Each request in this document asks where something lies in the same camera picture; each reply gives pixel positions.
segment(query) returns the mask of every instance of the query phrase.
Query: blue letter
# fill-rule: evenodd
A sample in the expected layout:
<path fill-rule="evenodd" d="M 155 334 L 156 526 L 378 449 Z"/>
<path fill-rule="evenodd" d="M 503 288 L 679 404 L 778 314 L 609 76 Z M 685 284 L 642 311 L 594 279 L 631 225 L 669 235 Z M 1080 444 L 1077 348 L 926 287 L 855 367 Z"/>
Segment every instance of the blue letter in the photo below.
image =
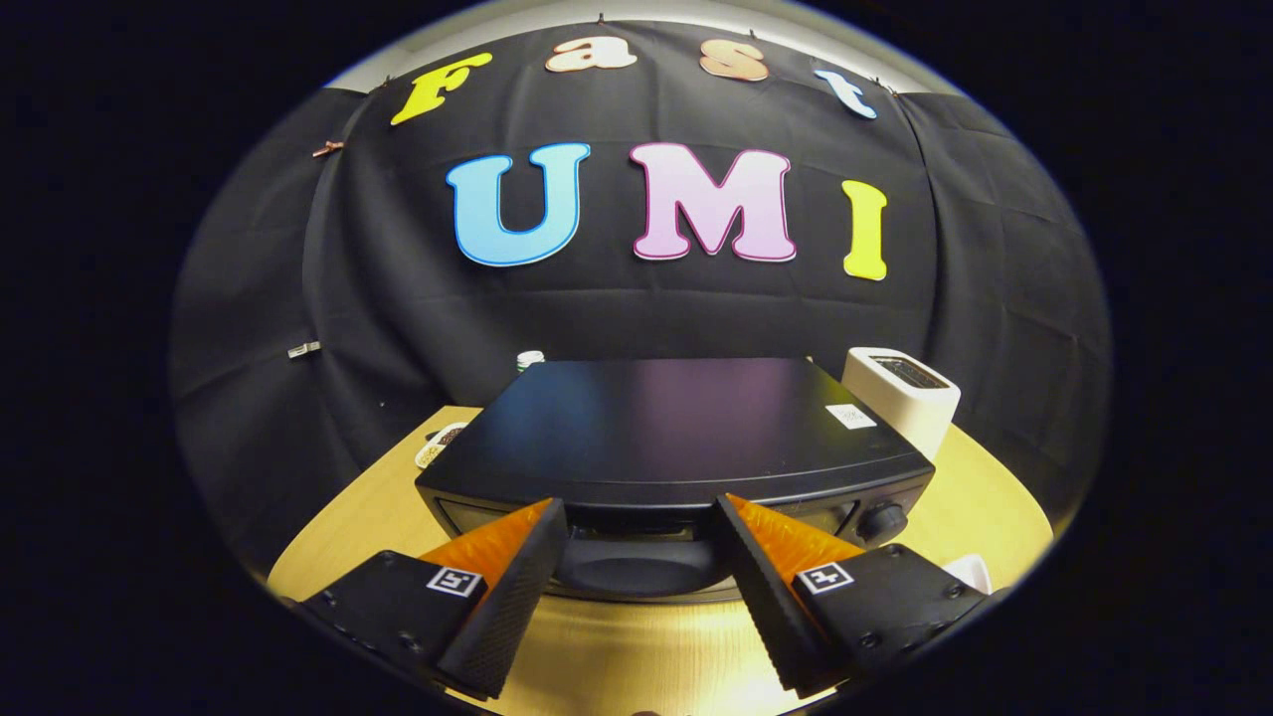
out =
<path fill-rule="evenodd" d="M 544 220 L 531 231 L 512 232 L 499 220 L 499 177 L 513 166 L 504 155 L 465 162 L 447 173 L 456 187 L 456 240 L 479 264 L 533 264 L 560 251 L 579 228 L 579 162 L 587 144 L 547 144 L 531 152 L 544 169 Z"/>
<path fill-rule="evenodd" d="M 840 102 L 844 102 L 844 106 L 849 110 L 853 110 L 868 120 L 873 120 L 878 116 L 875 110 L 862 103 L 862 99 L 858 98 L 862 94 L 862 90 L 858 89 L 857 85 L 850 84 L 849 80 L 829 70 L 813 70 L 813 74 L 831 83 L 831 92 L 834 92 L 835 96 L 840 98 Z"/>

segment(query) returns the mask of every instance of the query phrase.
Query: yellow letter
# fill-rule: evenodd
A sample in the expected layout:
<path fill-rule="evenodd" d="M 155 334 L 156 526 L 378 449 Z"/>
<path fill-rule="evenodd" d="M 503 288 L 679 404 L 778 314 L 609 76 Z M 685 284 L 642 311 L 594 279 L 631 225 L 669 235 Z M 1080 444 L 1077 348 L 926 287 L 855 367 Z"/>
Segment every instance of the yellow letter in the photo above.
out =
<path fill-rule="evenodd" d="M 472 57 L 465 57 L 458 62 L 452 62 L 446 68 L 438 68 L 432 73 L 424 73 L 423 75 L 415 78 L 411 84 L 415 89 L 411 90 L 411 97 L 406 98 L 406 106 L 402 111 L 390 120 L 391 125 L 400 125 L 411 117 L 418 117 L 430 110 L 437 110 L 447 101 L 446 97 L 438 97 L 438 93 L 446 89 L 447 92 L 454 92 L 461 84 L 468 79 L 468 68 L 480 68 L 489 62 L 491 59 L 490 52 L 482 52 L 481 55 L 474 55 Z"/>
<path fill-rule="evenodd" d="M 552 48 L 560 52 L 549 57 L 545 68 L 554 73 L 573 73 L 588 68 L 626 68 L 636 61 L 628 51 L 628 41 L 621 37 L 584 37 L 563 42 Z"/>
<path fill-rule="evenodd" d="M 881 280 L 889 274 L 889 268 L 880 257 L 880 219 L 889 199 L 878 189 L 861 181 L 847 181 L 840 189 L 849 197 L 853 210 L 853 243 L 849 255 L 844 257 L 844 273 Z"/>
<path fill-rule="evenodd" d="M 765 56 L 760 50 L 741 42 L 728 39 L 709 39 L 700 47 L 703 57 L 699 66 L 709 75 L 760 82 L 769 76 L 769 68 L 757 60 Z"/>

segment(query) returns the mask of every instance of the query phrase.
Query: small jar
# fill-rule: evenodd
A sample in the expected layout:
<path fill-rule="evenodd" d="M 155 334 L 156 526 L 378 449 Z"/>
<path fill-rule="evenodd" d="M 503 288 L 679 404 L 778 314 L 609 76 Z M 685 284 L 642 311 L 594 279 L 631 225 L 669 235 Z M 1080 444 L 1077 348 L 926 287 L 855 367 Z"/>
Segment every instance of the small jar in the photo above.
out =
<path fill-rule="evenodd" d="M 527 350 L 526 353 L 517 354 L 517 372 L 521 373 L 531 366 L 531 363 L 542 363 L 544 353 L 540 350 Z"/>

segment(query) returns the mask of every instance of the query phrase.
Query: knob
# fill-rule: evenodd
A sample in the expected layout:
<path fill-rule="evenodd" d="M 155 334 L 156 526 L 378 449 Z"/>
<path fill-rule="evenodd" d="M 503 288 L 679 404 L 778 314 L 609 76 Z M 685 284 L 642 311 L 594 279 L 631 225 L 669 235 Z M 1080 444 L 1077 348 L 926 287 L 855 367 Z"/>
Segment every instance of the knob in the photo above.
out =
<path fill-rule="evenodd" d="M 880 543 L 889 541 L 897 536 L 906 527 L 906 513 L 901 506 L 886 502 L 878 507 L 872 507 L 858 520 L 858 536 L 867 547 L 878 547 Z"/>

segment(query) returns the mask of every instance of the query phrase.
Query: screw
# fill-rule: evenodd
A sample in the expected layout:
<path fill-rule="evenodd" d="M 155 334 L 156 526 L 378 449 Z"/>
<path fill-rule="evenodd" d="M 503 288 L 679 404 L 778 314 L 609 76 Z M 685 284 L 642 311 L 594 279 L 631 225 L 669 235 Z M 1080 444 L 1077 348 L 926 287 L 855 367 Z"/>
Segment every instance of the screw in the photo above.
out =
<path fill-rule="evenodd" d="M 407 632 L 398 632 L 398 643 L 402 645 L 402 648 L 410 651 L 411 654 L 420 654 L 424 651 L 420 642 L 415 641 L 415 637 Z"/>

